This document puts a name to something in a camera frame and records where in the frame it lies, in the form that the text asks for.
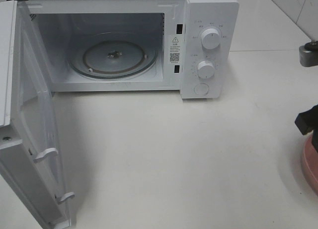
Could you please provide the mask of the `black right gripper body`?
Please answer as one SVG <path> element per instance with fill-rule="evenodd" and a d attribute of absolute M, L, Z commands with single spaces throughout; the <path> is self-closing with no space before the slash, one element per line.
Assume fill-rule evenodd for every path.
<path fill-rule="evenodd" d="M 309 145 L 318 152 L 318 106 L 315 105 L 299 113 L 295 119 L 295 125 L 302 135 L 311 133 L 311 137 L 308 137 Z"/>

